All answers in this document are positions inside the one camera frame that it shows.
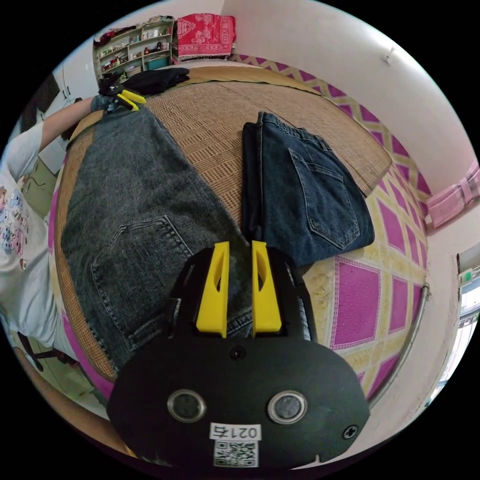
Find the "jeans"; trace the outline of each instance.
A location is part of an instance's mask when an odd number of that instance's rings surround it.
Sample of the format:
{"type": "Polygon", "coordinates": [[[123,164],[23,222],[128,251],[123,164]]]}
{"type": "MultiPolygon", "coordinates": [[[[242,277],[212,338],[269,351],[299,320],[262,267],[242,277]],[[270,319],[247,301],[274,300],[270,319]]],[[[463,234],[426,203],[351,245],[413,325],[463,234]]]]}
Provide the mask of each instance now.
{"type": "Polygon", "coordinates": [[[303,267],[373,243],[361,190],[321,137],[260,112],[243,128],[241,230],[303,267]]]}
{"type": "Polygon", "coordinates": [[[227,333],[252,323],[251,249],[157,118],[119,108],[94,127],[61,248],[86,322],[115,372],[158,333],[185,261],[230,242],[227,333]]]}

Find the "black cable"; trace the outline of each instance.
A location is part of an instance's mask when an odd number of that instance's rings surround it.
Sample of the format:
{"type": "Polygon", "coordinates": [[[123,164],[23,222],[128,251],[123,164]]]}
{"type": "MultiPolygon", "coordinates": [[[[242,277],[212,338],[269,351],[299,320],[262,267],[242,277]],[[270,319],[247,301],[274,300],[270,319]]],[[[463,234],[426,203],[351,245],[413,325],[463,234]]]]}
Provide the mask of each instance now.
{"type": "Polygon", "coordinates": [[[32,176],[30,178],[36,183],[37,187],[43,187],[45,185],[45,182],[39,184],[32,176]]]}

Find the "window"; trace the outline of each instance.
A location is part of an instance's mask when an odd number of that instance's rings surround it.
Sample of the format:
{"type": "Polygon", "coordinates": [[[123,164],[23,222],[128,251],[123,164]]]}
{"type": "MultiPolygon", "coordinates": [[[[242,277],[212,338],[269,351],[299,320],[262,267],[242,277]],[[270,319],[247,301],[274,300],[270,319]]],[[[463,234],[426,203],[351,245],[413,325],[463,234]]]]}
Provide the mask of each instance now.
{"type": "Polygon", "coordinates": [[[442,388],[448,382],[460,360],[464,356],[469,345],[475,327],[480,317],[480,277],[465,285],[461,290],[460,318],[458,319],[458,330],[456,332],[455,343],[445,370],[440,381],[435,387],[425,406],[428,407],[435,397],[442,391],[442,388]]]}

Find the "white t-shirt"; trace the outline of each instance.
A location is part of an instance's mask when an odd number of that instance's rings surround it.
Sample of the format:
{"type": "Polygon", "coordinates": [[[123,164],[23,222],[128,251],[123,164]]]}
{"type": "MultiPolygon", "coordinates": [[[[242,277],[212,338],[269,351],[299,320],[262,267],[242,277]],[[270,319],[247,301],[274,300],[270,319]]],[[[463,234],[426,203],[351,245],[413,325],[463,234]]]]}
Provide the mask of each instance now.
{"type": "Polygon", "coordinates": [[[43,122],[15,137],[1,158],[0,308],[14,332],[73,356],[50,282],[48,225],[17,184],[37,159],[42,132],[43,122]]]}

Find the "pink curtain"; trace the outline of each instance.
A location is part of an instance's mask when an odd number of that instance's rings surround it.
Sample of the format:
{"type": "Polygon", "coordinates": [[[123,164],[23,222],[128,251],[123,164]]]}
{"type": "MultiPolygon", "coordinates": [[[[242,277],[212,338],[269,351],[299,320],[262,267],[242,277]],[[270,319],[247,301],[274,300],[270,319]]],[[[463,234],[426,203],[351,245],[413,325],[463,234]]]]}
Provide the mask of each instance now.
{"type": "Polygon", "coordinates": [[[434,228],[449,222],[480,198],[480,166],[474,162],[466,175],[426,202],[434,228]]]}

